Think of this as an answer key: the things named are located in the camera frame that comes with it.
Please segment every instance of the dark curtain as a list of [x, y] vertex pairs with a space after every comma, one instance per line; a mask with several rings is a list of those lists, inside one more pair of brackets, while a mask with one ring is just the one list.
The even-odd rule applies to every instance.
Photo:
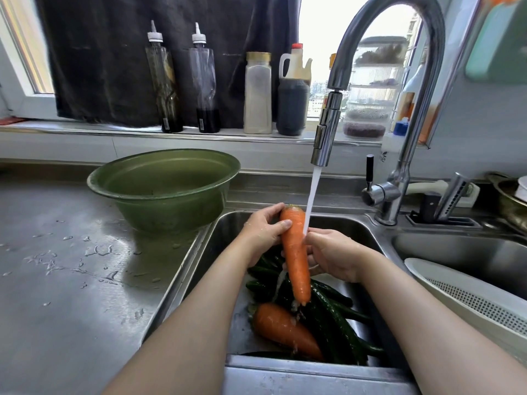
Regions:
[[188, 49], [194, 23], [214, 50], [222, 127], [243, 127], [245, 52], [278, 61], [298, 41], [300, 0], [36, 0], [58, 115], [131, 127], [158, 125], [145, 47], [150, 20], [172, 52], [184, 125], [196, 126]]

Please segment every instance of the soy sauce bottle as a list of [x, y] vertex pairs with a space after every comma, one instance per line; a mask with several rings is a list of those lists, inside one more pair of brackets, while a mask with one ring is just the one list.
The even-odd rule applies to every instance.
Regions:
[[183, 120], [179, 113], [179, 99], [175, 91], [174, 67], [172, 56], [163, 46], [163, 35], [155, 30], [151, 21], [152, 31], [148, 32], [150, 46], [146, 48], [150, 75], [154, 86], [155, 103], [161, 130], [164, 132], [183, 131]]
[[192, 35], [194, 48], [189, 50], [192, 81], [198, 95], [196, 114], [198, 128], [202, 133], [220, 131], [220, 113], [216, 107], [216, 73], [214, 52], [205, 47], [207, 38], [199, 30], [196, 22], [196, 33]]

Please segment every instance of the wet surface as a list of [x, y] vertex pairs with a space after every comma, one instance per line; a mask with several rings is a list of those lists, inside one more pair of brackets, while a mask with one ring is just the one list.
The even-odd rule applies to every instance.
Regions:
[[134, 232], [83, 183], [2, 180], [0, 205], [0, 392], [99, 393], [195, 233]]

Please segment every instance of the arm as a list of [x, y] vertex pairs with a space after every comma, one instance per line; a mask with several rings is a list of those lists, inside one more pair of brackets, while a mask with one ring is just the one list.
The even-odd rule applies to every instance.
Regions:
[[310, 229], [306, 243], [324, 271], [364, 285], [423, 394], [525, 393], [522, 365], [385, 256], [334, 230]]
[[178, 308], [103, 394], [221, 392], [229, 327], [247, 267], [279, 242], [291, 221], [268, 224], [284, 204], [253, 213]]

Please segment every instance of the hand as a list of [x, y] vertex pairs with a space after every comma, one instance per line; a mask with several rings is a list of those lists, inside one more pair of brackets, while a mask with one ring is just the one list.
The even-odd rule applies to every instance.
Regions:
[[243, 225], [243, 229], [236, 237], [236, 240], [250, 248], [251, 260], [249, 266], [254, 266], [260, 256], [273, 245], [280, 244], [280, 235], [293, 224], [291, 220], [269, 224], [273, 216], [280, 213], [285, 206], [281, 202], [254, 212]]
[[365, 256], [374, 252], [336, 230], [308, 229], [304, 243], [312, 274], [329, 273], [337, 279], [358, 282], [358, 267]]

